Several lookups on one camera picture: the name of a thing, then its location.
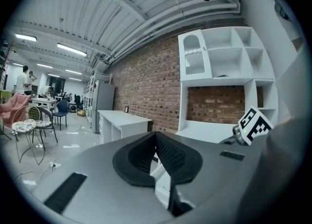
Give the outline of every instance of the fluorescent light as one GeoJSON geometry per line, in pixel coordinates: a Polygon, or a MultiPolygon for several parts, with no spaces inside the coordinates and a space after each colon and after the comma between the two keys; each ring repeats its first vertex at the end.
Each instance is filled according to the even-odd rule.
{"type": "Polygon", "coordinates": [[[42,64],[37,64],[38,66],[43,66],[43,67],[47,67],[47,68],[53,68],[52,66],[46,66],[46,65],[42,65],[42,64]]]}
{"type": "Polygon", "coordinates": [[[64,45],[59,44],[59,43],[58,43],[58,47],[59,47],[59,48],[62,48],[62,49],[65,49],[65,50],[67,50],[67,51],[71,51],[71,52],[74,52],[74,53],[76,53],[76,54],[85,56],[85,57],[87,56],[87,53],[85,53],[85,52],[79,51],[79,50],[77,50],[77,49],[74,49],[74,48],[71,48],[71,47],[68,47],[68,46],[64,46],[64,45]]]}
{"type": "Polygon", "coordinates": [[[16,38],[37,41],[37,38],[30,35],[15,34],[16,38]]]}
{"type": "Polygon", "coordinates": [[[54,74],[48,74],[48,75],[50,75],[50,76],[52,76],[52,77],[58,77],[58,78],[59,78],[58,75],[54,75],[54,74]]]}
{"type": "Polygon", "coordinates": [[[70,78],[70,79],[81,81],[81,79],[77,79],[77,78],[70,78]]]}
{"type": "Polygon", "coordinates": [[[67,72],[70,72],[70,73],[75,73],[75,74],[79,74],[79,75],[82,75],[82,73],[79,73],[79,72],[75,72],[75,71],[71,71],[71,70],[67,70],[67,69],[65,69],[65,71],[67,71],[67,72]]]}

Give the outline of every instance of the ceiling pipe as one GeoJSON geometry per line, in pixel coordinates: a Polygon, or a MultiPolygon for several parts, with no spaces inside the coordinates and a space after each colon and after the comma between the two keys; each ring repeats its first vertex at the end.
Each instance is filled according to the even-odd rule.
{"type": "Polygon", "coordinates": [[[188,18],[188,19],[184,19],[182,21],[179,21],[179,23],[174,23],[174,24],[171,24],[167,27],[164,27],[154,33],[151,33],[149,34],[148,36],[144,37],[143,39],[141,39],[140,41],[138,41],[137,43],[135,43],[134,45],[132,45],[131,47],[129,47],[127,50],[125,50],[124,52],[122,52],[122,54],[120,54],[118,57],[116,57],[115,59],[112,59],[111,62],[115,61],[116,59],[120,58],[121,56],[123,56],[124,54],[126,54],[128,51],[130,51],[131,49],[135,48],[136,46],[138,46],[140,43],[146,41],[147,39],[149,38],[152,38],[154,37],[155,35],[159,34],[160,32],[163,32],[177,24],[181,24],[183,22],[186,22],[186,21],[190,21],[190,20],[194,20],[194,19],[198,19],[198,18],[202,18],[202,17],[206,17],[206,16],[212,16],[212,15],[219,15],[219,14],[238,14],[239,13],[239,10],[234,10],[234,11],[220,11],[220,12],[212,12],[212,13],[207,13],[207,14],[203,14],[203,15],[200,15],[200,16],[194,16],[194,17],[191,17],[191,18],[188,18]]]}
{"type": "Polygon", "coordinates": [[[158,15],[150,18],[149,20],[147,20],[145,23],[143,23],[142,25],[140,25],[137,29],[135,29],[133,32],[131,32],[126,38],[124,38],[111,52],[110,52],[110,55],[113,56],[116,51],[121,47],[121,46],[124,46],[124,44],[132,39],[137,33],[139,33],[141,30],[143,30],[145,27],[149,26],[151,23],[161,19],[162,17],[170,14],[170,13],[173,13],[175,11],[180,11],[181,8],[186,8],[186,7],[189,7],[189,6],[194,6],[194,5],[197,5],[197,4],[201,4],[203,3],[203,0],[191,0],[191,1],[187,1],[187,2],[184,2],[184,3],[181,3],[179,6],[175,5],[167,10],[164,10],[163,12],[159,13],[158,15]]]}
{"type": "Polygon", "coordinates": [[[169,17],[163,21],[161,21],[160,23],[152,26],[151,28],[149,28],[148,30],[146,30],[141,36],[133,39],[131,42],[129,42],[127,45],[125,45],[122,49],[119,50],[119,52],[115,55],[115,58],[118,58],[122,53],[124,53],[124,50],[127,50],[131,45],[133,45],[136,41],[138,41],[140,38],[142,38],[143,36],[147,35],[148,33],[150,33],[151,31],[160,28],[166,24],[168,24],[169,22],[172,22],[176,19],[185,17],[185,16],[189,16],[192,14],[196,14],[196,13],[201,13],[204,11],[208,11],[208,10],[213,10],[213,9],[230,9],[230,8],[237,8],[238,5],[237,3],[222,3],[222,4],[216,4],[216,5],[208,5],[208,6],[204,6],[204,7],[200,7],[200,8],[195,8],[189,11],[185,11],[183,13],[179,13],[177,15],[174,15],[172,17],[169,17]]]}

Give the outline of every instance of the white desk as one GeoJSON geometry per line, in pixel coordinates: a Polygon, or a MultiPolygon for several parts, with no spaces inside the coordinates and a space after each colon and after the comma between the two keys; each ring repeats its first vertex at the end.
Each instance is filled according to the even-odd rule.
{"type": "Polygon", "coordinates": [[[147,123],[152,121],[121,111],[98,111],[101,141],[108,143],[128,136],[147,132],[147,123]]]}
{"type": "Polygon", "coordinates": [[[33,103],[41,103],[41,104],[46,104],[48,111],[51,110],[52,108],[54,108],[54,110],[56,110],[57,108],[57,100],[55,99],[46,99],[46,98],[32,98],[31,99],[33,101],[33,103]]]}

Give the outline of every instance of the gray floor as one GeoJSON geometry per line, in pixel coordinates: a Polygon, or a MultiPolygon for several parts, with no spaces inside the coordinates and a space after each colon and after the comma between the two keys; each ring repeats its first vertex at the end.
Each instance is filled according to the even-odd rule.
{"type": "MultiPolygon", "coordinates": [[[[19,142],[17,143],[17,153],[15,137],[10,133],[10,129],[5,129],[5,133],[8,134],[12,140],[7,139],[5,136],[0,137],[2,156],[16,183],[32,191],[42,180],[53,173],[53,163],[56,165],[56,167],[53,168],[54,171],[76,154],[100,144],[99,134],[91,132],[86,117],[77,116],[76,113],[69,113],[67,115],[67,128],[65,127],[64,118],[61,127],[62,130],[60,131],[59,126],[55,125],[58,144],[56,143],[54,133],[50,132],[50,130],[45,131],[46,137],[44,137],[44,135],[42,136],[46,151],[40,165],[37,165],[31,150],[28,150],[23,155],[21,162],[19,162],[18,153],[19,156],[21,156],[22,153],[29,148],[25,134],[18,135],[19,142]]],[[[33,148],[37,161],[40,162],[44,152],[36,135],[33,148]]]]}

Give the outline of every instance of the black vent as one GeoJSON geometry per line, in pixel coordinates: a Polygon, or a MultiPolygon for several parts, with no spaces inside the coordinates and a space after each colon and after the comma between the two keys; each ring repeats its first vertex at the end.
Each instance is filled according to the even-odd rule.
{"type": "Polygon", "coordinates": [[[87,176],[85,175],[77,173],[71,174],[44,204],[56,213],[61,214],[86,179],[87,176]]]}
{"type": "Polygon", "coordinates": [[[220,153],[221,156],[225,156],[225,157],[228,157],[228,158],[232,158],[232,159],[235,159],[235,160],[238,160],[238,161],[243,161],[245,155],[243,154],[237,154],[237,153],[232,153],[232,152],[229,152],[229,151],[223,151],[220,153]]]}

